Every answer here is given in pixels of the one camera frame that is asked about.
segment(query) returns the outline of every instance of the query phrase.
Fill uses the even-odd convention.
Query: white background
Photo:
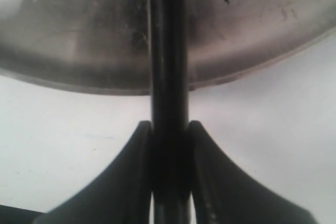
[[[336,220],[336,37],[247,78],[191,93],[203,122],[247,173]],[[0,78],[0,205],[49,211],[115,158],[148,97],[63,92]]]

